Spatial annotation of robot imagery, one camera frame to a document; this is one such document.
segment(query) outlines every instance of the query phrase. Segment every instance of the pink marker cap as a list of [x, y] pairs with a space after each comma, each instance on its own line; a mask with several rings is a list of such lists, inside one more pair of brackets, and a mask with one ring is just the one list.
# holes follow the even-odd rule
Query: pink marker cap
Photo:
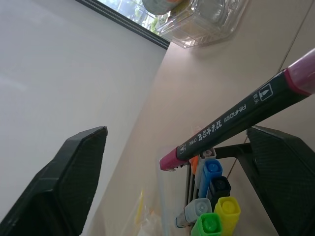
[[176, 150], [177, 148], [172, 150], [169, 154], [167, 154], [159, 161], [159, 166], [161, 170], [169, 171], [187, 163], [187, 161], [181, 161], [177, 159]]
[[290, 88], [300, 94], [315, 93], [315, 49], [301, 57], [285, 71]]

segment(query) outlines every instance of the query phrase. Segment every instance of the green marker cap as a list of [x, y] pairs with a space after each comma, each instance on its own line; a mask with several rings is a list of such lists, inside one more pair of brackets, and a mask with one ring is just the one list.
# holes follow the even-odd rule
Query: green marker cap
[[220, 236], [222, 226], [219, 215], [216, 213], [206, 213], [199, 216], [191, 236]]

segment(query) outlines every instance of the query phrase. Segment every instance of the white wall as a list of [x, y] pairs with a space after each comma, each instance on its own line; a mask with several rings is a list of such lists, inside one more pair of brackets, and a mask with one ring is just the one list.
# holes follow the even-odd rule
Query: white wall
[[75, 0], [0, 1], [0, 220], [66, 138], [106, 125], [90, 223], [165, 52]]

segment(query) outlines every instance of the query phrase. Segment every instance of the window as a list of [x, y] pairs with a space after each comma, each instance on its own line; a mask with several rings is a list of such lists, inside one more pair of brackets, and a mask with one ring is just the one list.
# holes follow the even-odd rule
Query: window
[[99, 14], [167, 49], [169, 41], [157, 35], [157, 24], [163, 24], [167, 16], [155, 16], [148, 12], [142, 0], [77, 0]]

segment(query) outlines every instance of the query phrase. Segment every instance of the transparent plastic bag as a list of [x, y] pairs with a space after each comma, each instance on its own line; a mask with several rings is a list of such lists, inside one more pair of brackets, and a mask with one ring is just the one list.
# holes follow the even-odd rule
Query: transparent plastic bag
[[145, 204], [142, 190], [121, 236], [162, 236], [161, 217]]

